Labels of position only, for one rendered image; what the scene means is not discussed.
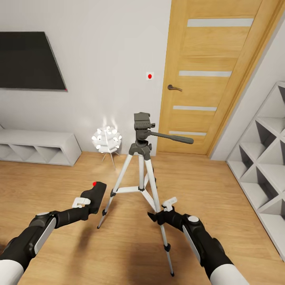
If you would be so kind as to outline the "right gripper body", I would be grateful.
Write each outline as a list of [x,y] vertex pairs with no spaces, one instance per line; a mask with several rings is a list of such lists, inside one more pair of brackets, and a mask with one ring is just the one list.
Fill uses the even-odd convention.
[[175,227],[173,225],[173,219],[175,217],[175,215],[177,215],[178,213],[175,212],[175,209],[174,209],[174,206],[172,206],[173,210],[171,211],[160,211],[157,213],[157,222],[158,222],[158,225],[163,225],[164,223],[168,223],[169,225]]

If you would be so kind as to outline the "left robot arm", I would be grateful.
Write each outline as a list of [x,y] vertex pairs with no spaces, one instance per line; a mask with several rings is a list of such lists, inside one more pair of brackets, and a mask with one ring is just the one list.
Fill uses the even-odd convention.
[[97,207],[89,209],[83,206],[90,203],[87,198],[76,198],[72,209],[37,214],[28,228],[13,238],[0,255],[0,285],[17,285],[53,229],[88,220],[88,215],[98,210]]

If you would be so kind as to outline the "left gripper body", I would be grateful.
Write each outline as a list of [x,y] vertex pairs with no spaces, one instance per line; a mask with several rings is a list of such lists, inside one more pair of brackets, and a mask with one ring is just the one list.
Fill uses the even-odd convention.
[[82,207],[82,208],[72,208],[68,209],[68,223],[72,224],[79,220],[88,220],[89,215],[89,208],[88,207]]

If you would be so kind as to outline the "camera tripod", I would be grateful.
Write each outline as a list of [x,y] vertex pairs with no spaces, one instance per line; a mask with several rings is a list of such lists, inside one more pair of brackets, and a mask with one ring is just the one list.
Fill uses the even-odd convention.
[[[178,141],[178,142],[187,143],[187,144],[194,143],[194,140],[192,138],[176,136],[176,135],[165,135],[165,134],[156,133],[156,132],[152,132],[151,130],[148,130],[148,128],[149,129],[155,128],[155,123],[150,123],[149,117],[150,117],[150,113],[139,112],[139,113],[134,114],[134,122],[135,122],[134,129],[136,131],[136,141],[135,143],[131,144],[131,147],[130,147],[128,156],[125,160],[125,163],[123,165],[123,168],[116,181],[114,189],[112,189],[111,191],[108,205],[106,209],[102,211],[103,217],[100,221],[99,226],[97,227],[98,229],[100,228],[100,225],[104,219],[104,216],[107,214],[109,205],[111,204],[112,199],[116,195],[116,193],[141,192],[143,196],[146,198],[146,200],[148,201],[148,203],[155,210],[156,214],[161,211],[160,203],[158,199],[156,178],[154,177],[154,168],[152,166],[152,162],[150,158],[150,151],[152,150],[152,144],[150,143],[148,145],[148,141],[145,140],[147,139],[148,136],[154,135],[154,136],[172,139],[173,141]],[[124,173],[131,161],[131,158],[135,152],[138,152],[138,155],[139,155],[139,186],[118,188],[124,176]],[[144,178],[144,160],[145,160],[146,168],[147,168],[147,174],[145,178]],[[150,181],[154,199],[152,199],[152,197],[149,195],[149,193],[145,189],[148,181]],[[170,260],[170,255],[169,255],[171,245],[167,243],[164,225],[161,225],[161,231],[162,231],[163,240],[164,240],[164,249],[166,250],[167,256],[168,256],[171,275],[174,276],[174,272],[173,272],[171,260]]]

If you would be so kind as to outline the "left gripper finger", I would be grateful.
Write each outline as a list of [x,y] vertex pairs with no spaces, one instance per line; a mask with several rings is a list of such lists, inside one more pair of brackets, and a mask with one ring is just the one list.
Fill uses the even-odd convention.
[[95,212],[96,210],[98,210],[97,207],[96,207],[96,208],[91,208],[91,209],[89,209],[89,215],[90,215],[91,213]]

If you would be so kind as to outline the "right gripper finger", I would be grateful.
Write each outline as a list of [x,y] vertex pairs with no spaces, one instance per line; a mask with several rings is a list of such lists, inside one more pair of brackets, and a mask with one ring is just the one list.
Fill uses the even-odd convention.
[[153,213],[150,213],[150,212],[147,212],[147,214],[154,222],[157,221],[157,214],[153,214]]

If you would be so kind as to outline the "digital camera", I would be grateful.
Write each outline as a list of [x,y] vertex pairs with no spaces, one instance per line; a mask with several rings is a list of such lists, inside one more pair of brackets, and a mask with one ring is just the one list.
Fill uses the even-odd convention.
[[92,213],[96,215],[99,211],[107,184],[102,182],[93,182],[93,186],[94,187],[92,189],[82,192],[80,197],[91,200],[91,203],[89,205],[84,205],[84,207],[88,207],[89,209],[97,207],[98,210]]

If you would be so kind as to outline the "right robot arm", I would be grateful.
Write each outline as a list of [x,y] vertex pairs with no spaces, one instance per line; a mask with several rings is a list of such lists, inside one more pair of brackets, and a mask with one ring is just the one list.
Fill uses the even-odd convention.
[[199,263],[204,266],[212,285],[250,285],[226,256],[220,241],[210,236],[198,217],[175,212],[172,204],[176,201],[177,198],[174,196],[162,203],[164,210],[157,214],[150,212],[147,214],[160,226],[168,223],[184,232]]

